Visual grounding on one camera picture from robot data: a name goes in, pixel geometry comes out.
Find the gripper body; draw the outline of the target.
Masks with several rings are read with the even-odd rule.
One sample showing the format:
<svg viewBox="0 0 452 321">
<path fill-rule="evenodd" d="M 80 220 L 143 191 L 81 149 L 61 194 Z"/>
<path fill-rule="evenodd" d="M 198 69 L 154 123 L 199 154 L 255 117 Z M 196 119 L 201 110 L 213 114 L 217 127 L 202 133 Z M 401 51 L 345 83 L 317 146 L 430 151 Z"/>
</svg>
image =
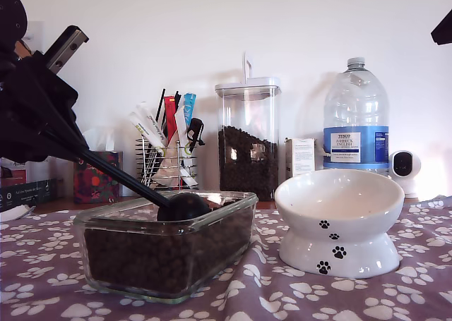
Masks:
<svg viewBox="0 0 452 321">
<path fill-rule="evenodd" d="M 21 0 L 1 0 L 1 72 L 9 73 L 20 59 L 36 56 L 50 71 L 58 73 L 88 36 L 70 25 L 45 52 L 32 52 L 24 37 L 28 18 Z"/>
</svg>

